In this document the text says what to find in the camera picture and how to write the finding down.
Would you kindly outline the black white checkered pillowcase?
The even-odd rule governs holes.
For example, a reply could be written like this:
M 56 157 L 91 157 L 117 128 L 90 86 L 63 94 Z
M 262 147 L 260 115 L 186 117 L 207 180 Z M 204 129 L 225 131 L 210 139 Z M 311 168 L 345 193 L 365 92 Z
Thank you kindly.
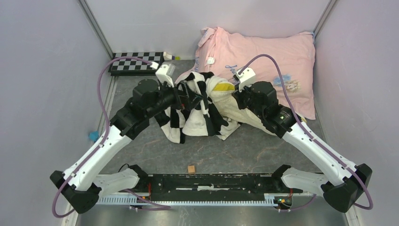
M 180 82 L 185 81 L 189 91 L 202 95 L 202 100 L 192 110 L 177 110 L 168 107 L 155 116 L 155 120 L 166 138 L 178 144 L 185 143 L 186 136 L 212 137 L 227 139 L 240 123 L 223 116 L 215 105 L 220 99 L 228 99 L 235 91 L 232 83 L 215 76 L 212 72 L 198 73 L 191 71 L 182 75 Z

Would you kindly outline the white pillow yellow edge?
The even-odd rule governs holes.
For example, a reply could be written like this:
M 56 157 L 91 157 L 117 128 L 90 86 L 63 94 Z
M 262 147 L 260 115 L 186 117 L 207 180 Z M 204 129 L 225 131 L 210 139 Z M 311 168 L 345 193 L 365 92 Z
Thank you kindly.
M 211 102 L 223 117 L 251 125 L 271 136 L 276 136 L 274 133 L 268 131 L 261 123 L 261 120 L 249 109 L 239 109 L 237 100 L 232 95 L 235 91 L 232 83 L 219 76 L 212 76 L 206 79 L 206 85 L 207 94 Z

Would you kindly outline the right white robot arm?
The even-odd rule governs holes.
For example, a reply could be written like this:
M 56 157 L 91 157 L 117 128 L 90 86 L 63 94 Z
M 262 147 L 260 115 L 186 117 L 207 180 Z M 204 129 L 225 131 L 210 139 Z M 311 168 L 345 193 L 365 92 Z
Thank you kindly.
M 290 143 L 322 171 L 317 174 L 282 165 L 271 180 L 275 191 L 284 192 L 288 188 L 307 191 L 322 196 L 342 213 L 356 205 L 362 194 L 370 197 L 367 186 L 372 169 L 365 163 L 357 165 L 346 159 L 315 135 L 298 114 L 279 104 L 270 82 L 237 84 L 233 97 L 239 109 L 251 111 L 268 131 Z

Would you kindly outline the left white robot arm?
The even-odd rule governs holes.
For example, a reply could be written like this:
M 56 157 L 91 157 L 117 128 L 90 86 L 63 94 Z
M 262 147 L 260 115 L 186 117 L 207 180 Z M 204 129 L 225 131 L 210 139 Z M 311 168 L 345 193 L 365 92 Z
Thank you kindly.
M 70 168 L 54 171 L 50 180 L 73 210 L 85 213 L 104 196 L 125 190 L 144 191 L 148 179 L 139 167 L 100 176 L 100 171 L 125 146 L 149 126 L 150 118 L 169 107 L 191 110 L 203 99 L 188 82 L 169 86 L 166 82 L 142 80 L 132 97 L 117 111 L 96 143 Z

